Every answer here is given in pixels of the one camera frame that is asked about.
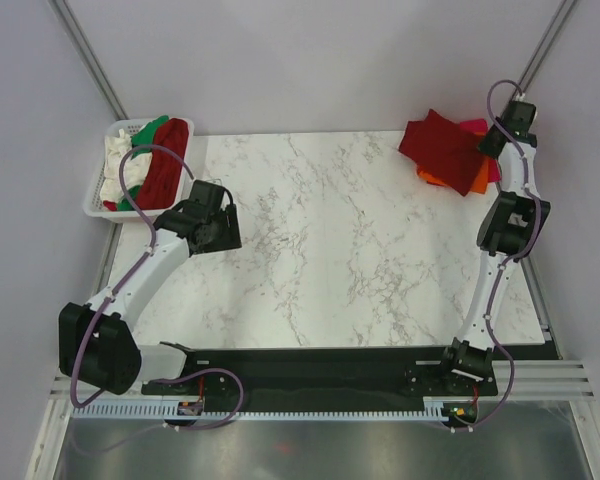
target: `gray floor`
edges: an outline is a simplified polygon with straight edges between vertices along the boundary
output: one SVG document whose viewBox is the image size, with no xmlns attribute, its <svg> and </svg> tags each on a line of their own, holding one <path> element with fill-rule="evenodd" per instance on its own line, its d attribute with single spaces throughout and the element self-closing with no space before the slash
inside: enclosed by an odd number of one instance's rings
<svg viewBox="0 0 600 480">
<path fill-rule="evenodd" d="M 72 421 L 83 449 L 146 421 Z M 241 421 L 208 432 L 157 429 L 85 457 L 71 446 L 58 479 L 589 479 L 568 404 L 508 404 L 473 434 L 416 423 Z"/>
</svg>

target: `white laundry basket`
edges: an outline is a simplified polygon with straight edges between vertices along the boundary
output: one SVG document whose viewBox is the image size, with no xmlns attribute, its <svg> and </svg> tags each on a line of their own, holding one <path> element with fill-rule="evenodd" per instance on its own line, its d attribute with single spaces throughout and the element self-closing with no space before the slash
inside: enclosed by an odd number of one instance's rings
<svg viewBox="0 0 600 480">
<path fill-rule="evenodd" d="M 118 136 L 118 130 L 123 129 L 129 135 L 133 136 L 138 133 L 144 125 L 154 120 L 154 118 L 137 118 L 134 120 L 120 120 L 119 122 L 114 123 L 107 130 L 107 135 L 110 136 Z M 189 126 L 189 138 L 187 139 L 187 148 L 184 152 L 184 161 L 192 170 L 194 170 L 194 165 L 192 165 L 192 143 L 193 143 L 193 122 L 187 118 L 182 118 L 187 122 Z M 91 183 L 89 184 L 89 189 L 87 190 L 87 195 L 85 196 L 84 203 L 82 208 L 84 213 L 89 215 L 90 217 L 101 217 L 106 218 L 107 220 L 111 220 L 115 223 L 127 222 L 130 220 L 140 220 L 140 217 L 136 212 L 112 212 L 108 210 L 104 205 L 102 205 L 102 201 L 100 200 L 100 189 L 102 188 L 102 184 L 104 182 L 104 151 L 101 155 L 101 160 L 98 163 L 98 166 L 94 172 L 93 178 L 91 179 Z M 180 182 L 178 183 L 178 190 L 176 191 L 176 196 L 173 200 L 173 204 L 169 206 L 169 208 L 173 207 L 176 203 L 178 203 L 182 199 L 182 192 L 184 190 L 185 181 L 189 178 L 187 171 L 183 168 L 180 173 Z M 144 213 L 149 216 L 149 218 L 155 218 L 164 212 L 167 209 L 158 209 L 158 210 L 145 210 Z"/>
</svg>

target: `white wall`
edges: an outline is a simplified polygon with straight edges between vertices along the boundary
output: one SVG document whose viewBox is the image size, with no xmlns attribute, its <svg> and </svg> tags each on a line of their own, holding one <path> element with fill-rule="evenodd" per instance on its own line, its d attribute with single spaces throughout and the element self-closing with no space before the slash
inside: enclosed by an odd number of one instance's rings
<svg viewBox="0 0 600 480">
<path fill-rule="evenodd" d="M 129 116 L 172 112 L 218 134 L 399 130 L 429 108 L 482 116 L 489 85 L 522 74 L 560 1 L 69 3 Z"/>
<path fill-rule="evenodd" d="M 113 121 L 45 0 L 0 1 L 0 480 L 22 478 L 107 225 L 81 199 Z"/>
<path fill-rule="evenodd" d="M 558 339 L 600 400 L 600 0 L 577 7 L 528 98 L 538 185 L 552 202 L 535 258 Z"/>
</svg>

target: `green cloth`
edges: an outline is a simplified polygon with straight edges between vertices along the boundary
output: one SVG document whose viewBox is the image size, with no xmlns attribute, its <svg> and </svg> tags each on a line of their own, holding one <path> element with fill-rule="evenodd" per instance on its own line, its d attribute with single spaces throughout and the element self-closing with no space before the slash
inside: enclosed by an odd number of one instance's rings
<svg viewBox="0 0 600 480">
<path fill-rule="evenodd" d="M 140 187 L 142 187 L 142 185 L 136 185 L 135 187 L 131 187 L 129 189 L 129 195 L 131 195 L 131 198 L 133 198 L 134 200 L 138 196 Z M 120 200 L 118 202 L 118 207 L 117 207 L 118 212 L 130 212 L 131 210 L 133 210 L 133 207 L 131 206 L 131 204 L 129 203 L 129 201 L 126 198 L 123 198 L 122 200 Z"/>
<path fill-rule="evenodd" d="M 156 134 L 156 130 L 158 130 L 158 128 L 160 128 L 168 121 L 169 116 L 163 115 L 147 123 L 142 130 L 140 130 L 133 137 L 131 137 L 131 146 L 137 147 L 138 145 L 153 143 L 153 137 Z M 135 152 L 131 158 L 134 158 L 137 155 L 141 155 L 143 153 L 149 153 L 150 151 L 151 150 L 149 150 L 148 148 L 143 148 L 142 150 L 138 150 L 137 152 Z"/>
</svg>

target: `white marble table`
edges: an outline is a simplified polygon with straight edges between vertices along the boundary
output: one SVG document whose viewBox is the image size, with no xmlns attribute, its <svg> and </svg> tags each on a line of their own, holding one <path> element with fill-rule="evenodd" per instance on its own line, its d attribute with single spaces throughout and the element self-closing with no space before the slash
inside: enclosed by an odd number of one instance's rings
<svg viewBox="0 0 600 480">
<path fill-rule="evenodd" d="M 401 132 L 195 137 L 202 178 L 238 203 L 243 248 L 190 258 L 134 336 L 193 348 L 448 344 L 478 277 L 478 227 L 496 191 L 425 184 Z M 125 224 L 112 275 L 148 240 Z M 542 343 L 521 269 L 496 334 Z"/>
</svg>

